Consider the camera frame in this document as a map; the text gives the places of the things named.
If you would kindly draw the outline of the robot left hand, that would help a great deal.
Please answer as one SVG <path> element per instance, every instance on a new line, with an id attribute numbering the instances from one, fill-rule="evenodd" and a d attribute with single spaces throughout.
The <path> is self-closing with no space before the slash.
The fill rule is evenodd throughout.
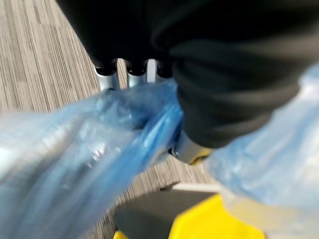
<path id="1" fill-rule="evenodd" d="M 129 87 L 173 78 L 183 110 L 173 155 L 208 156 L 262 127 L 299 91 L 319 59 L 316 0 L 59 0 L 97 75 L 118 89 L 117 60 Z"/>

